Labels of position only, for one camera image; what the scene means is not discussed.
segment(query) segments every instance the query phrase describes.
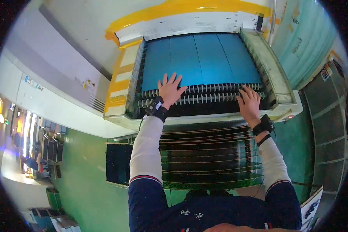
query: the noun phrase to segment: stacked boards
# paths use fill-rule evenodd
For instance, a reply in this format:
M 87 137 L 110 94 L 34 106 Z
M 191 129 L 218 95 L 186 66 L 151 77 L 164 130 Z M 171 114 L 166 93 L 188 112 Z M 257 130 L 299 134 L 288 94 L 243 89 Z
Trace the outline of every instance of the stacked boards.
M 183 76 L 180 86 L 260 83 L 237 34 L 202 33 L 148 42 L 142 91 L 157 89 L 157 81 L 174 72 Z

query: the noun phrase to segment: wire rack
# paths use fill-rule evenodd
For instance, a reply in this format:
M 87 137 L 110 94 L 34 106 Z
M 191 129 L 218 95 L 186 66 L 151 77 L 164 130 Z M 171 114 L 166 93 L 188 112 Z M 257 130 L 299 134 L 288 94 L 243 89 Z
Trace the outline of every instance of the wire rack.
M 249 127 L 163 133 L 162 179 L 171 189 L 233 189 L 262 182 Z

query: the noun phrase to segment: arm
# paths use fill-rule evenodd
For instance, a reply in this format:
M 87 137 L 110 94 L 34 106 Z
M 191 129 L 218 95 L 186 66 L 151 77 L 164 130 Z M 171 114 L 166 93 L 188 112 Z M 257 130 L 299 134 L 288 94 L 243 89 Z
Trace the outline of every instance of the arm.
M 177 90 L 181 76 L 176 74 L 167 81 L 167 75 L 158 82 L 159 95 L 164 100 L 162 107 L 169 110 L 186 90 Z M 168 208 L 162 188 L 161 155 L 158 150 L 164 123 L 155 116 L 148 116 L 139 131 L 130 159 L 129 226 L 131 231 L 142 231 L 153 222 L 156 215 Z
M 237 97 L 242 117 L 253 129 L 260 122 L 259 103 L 260 97 L 251 88 L 244 86 L 240 90 L 242 97 Z M 264 137 L 269 136 L 264 131 L 255 137 L 260 142 Z M 278 150 L 271 137 L 266 139 L 259 147 L 262 158 L 264 183 L 267 189 L 265 202 L 274 212 L 275 225 L 284 229 L 301 228 L 300 204 L 288 176 L 283 156 Z

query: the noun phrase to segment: white sleeve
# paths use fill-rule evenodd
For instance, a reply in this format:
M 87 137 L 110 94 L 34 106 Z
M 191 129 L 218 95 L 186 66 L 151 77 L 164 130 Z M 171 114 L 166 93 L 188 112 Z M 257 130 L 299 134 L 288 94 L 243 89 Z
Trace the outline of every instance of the white sleeve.
M 283 161 L 283 156 L 272 138 L 268 138 L 264 141 L 260 145 L 259 151 L 262 158 L 264 184 L 266 189 L 269 189 L 273 183 L 279 180 L 288 180 L 291 182 L 285 162 Z
M 161 155 L 158 150 L 164 123 L 155 116 L 143 122 L 133 145 L 130 159 L 130 180 L 139 175 L 153 176 L 163 184 Z

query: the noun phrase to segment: wrist sensor device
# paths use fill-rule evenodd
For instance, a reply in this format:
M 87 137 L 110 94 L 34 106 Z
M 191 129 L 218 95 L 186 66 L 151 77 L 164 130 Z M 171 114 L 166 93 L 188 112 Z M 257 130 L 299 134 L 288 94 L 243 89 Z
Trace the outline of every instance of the wrist sensor device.
M 162 104 L 164 103 L 164 100 L 161 96 L 157 96 L 153 102 L 145 108 L 146 115 L 150 116 L 153 115 L 159 119 L 163 123 L 165 123 L 165 119 L 167 118 L 168 110 L 165 107 L 162 107 Z
M 272 121 L 269 119 L 268 115 L 263 115 L 263 117 L 260 119 L 261 123 L 259 123 L 258 125 L 256 125 L 253 128 L 253 135 L 257 136 L 260 133 L 264 132 L 264 131 L 268 131 L 269 133 L 271 133 L 272 131 L 274 131 L 275 126 L 273 125 Z

